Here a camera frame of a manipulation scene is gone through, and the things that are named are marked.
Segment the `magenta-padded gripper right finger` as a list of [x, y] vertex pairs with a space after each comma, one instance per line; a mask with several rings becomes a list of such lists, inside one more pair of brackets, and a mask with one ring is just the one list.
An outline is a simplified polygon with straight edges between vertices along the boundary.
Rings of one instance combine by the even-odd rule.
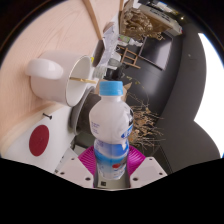
[[146, 157], [131, 146], [127, 158], [127, 173], [131, 188], [140, 188], [167, 175], [154, 157]]

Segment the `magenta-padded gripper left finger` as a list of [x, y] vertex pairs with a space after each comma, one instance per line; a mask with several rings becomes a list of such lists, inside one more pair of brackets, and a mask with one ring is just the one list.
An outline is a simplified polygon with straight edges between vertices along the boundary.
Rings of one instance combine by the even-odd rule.
[[96, 160], [92, 148], [80, 155], [68, 149], [55, 170], [57, 176], [84, 188], [94, 187], [95, 173]]

